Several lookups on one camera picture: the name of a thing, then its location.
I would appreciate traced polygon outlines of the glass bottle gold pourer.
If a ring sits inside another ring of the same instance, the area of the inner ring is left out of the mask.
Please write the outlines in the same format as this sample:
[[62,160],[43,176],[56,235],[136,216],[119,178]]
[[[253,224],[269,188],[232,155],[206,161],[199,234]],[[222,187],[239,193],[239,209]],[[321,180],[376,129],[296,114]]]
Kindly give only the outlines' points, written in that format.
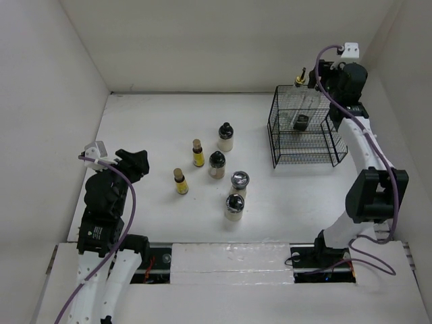
[[302,69],[301,74],[299,76],[296,76],[293,87],[291,87],[291,89],[286,93],[288,129],[290,129],[293,119],[296,117],[296,114],[302,105],[302,101],[304,98],[302,87],[306,80],[305,74],[306,74],[306,68],[304,67]]

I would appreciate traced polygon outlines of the glass bottle dark contents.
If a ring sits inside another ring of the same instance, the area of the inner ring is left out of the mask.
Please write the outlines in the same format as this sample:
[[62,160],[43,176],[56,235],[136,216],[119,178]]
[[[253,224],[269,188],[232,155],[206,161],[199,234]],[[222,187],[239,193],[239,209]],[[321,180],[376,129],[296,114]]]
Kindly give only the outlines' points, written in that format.
[[296,113],[293,129],[303,132],[308,128],[309,122],[312,121],[319,104],[321,102],[321,93],[315,88],[308,88],[305,92],[299,109]]

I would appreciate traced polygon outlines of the brown spice jar black lid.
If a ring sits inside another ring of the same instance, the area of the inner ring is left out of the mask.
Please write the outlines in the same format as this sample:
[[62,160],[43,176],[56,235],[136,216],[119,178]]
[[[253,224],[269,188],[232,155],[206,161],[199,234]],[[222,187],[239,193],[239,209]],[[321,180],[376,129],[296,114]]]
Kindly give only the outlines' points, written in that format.
[[209,157],[209,175],[221,179],[225,175],[226,158],[221,151],[215,151]]

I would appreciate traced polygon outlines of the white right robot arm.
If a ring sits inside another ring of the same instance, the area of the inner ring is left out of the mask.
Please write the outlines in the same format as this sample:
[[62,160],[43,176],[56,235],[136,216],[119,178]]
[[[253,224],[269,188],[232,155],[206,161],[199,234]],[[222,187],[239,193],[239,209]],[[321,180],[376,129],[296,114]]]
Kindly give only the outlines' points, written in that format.
[[360,102],[367,70],[357,63],[318,59],[310,73],[315,86],[329,101],[329,118],[347,144],[358,173],[345,198],[345,211],[314,242],[312,258],[319,267],[342,264],[342,257],[364,231],[388,219],[396,221],[408,186],[406,171],[396,169],[379,147],[369,114]]

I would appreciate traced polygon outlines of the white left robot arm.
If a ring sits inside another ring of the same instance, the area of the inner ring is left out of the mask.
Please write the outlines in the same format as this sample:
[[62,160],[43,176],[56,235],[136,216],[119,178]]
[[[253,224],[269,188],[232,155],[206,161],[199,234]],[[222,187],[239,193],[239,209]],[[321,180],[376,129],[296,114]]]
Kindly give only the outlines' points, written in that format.
[[135,271],[150,261],[149,239],[129,233],[133,216],[122,219],[128,195],[136,208],[133,185],[149,173],[148,153],[119,149],[115,154],[109,161],[90,146],[79,156],[95,173],[85,183],[76,288],[61,310],[68,323],[114,323]]

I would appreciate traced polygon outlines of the yellow label bottle near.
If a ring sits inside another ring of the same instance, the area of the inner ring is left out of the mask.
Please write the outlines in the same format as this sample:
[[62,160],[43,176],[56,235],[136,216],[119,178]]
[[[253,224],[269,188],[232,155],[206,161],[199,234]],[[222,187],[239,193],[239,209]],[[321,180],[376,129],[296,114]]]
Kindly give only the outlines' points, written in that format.
[[173,171],[175,186],[178,194],[188,193],[188,184],[183,171],[180,168],[175,168]]

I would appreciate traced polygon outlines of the yellow label bottle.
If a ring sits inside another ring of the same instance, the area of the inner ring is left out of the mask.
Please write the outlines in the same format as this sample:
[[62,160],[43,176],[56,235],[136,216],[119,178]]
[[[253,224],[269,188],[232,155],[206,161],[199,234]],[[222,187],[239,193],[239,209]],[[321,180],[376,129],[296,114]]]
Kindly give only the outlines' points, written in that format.
[[196,167],[202,167],[205,164],[203,148],[199,139],[194,139],[192,142],[193,164]]
[[188,184],[183,171],[180,168],[175,168],[173,171],[175,186],[178,194],[188,193]]

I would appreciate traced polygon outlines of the yellow label bottle far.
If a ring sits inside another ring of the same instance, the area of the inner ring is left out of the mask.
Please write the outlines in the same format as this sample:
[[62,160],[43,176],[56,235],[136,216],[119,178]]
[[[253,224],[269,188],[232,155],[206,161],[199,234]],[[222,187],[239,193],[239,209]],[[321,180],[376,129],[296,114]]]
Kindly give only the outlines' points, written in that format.
[[199,139],[194,139],[192,142],[193,164],[196,167],[202,167],[205,164],[203,148]]

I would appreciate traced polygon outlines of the white spice jar far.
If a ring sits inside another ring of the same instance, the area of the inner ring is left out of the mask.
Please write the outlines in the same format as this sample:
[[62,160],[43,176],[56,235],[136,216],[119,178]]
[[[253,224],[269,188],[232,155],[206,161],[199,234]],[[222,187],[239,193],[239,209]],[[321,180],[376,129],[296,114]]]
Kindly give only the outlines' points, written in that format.
[[229,152],[234,147],[234,129],[229,122],[224,122],[218,130],[217,146],[223,152]]

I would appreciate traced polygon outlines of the white spice jar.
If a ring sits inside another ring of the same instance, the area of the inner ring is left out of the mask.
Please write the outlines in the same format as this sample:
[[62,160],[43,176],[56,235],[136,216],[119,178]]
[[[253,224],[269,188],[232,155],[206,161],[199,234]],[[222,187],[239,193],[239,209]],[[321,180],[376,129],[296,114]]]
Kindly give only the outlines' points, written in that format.
[[234,147],[234,129],[229,122],[224,122],[218,130],[217,146],[223,152],[229,152]]
[[241,195],[231,194],[225,200],[225,217],[230,221],[242,218],[245,202]]

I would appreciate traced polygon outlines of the spice jar foil lid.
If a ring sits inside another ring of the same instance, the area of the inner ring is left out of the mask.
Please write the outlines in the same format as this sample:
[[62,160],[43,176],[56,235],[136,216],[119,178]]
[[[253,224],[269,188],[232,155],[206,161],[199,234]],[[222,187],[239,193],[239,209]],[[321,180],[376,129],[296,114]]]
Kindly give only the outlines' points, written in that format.
[[242,198],[246,198],[247,186],[250,182],[250,177],[245,171],[235,171],[231,176],[230,194],[239,194]]

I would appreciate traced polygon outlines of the white spice jar near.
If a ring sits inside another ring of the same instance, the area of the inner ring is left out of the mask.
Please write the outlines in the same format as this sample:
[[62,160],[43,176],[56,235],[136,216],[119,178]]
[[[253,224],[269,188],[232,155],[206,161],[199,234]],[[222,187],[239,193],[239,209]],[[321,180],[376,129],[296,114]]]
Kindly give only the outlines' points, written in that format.
[[230,221],[242,218],[245,202],[241,195],[231,194],[225,200],[225,217]]

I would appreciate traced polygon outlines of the metal base rail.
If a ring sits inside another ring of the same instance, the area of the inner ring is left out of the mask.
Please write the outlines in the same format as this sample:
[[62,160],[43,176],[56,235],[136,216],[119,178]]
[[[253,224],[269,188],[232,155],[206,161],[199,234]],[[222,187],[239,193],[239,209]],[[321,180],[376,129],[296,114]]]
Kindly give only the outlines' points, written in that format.
[[353,282],[352,266],[318,266],[310,244],[201,243],[154,245],[151,259],[135,272],[134,284],[286,286]]

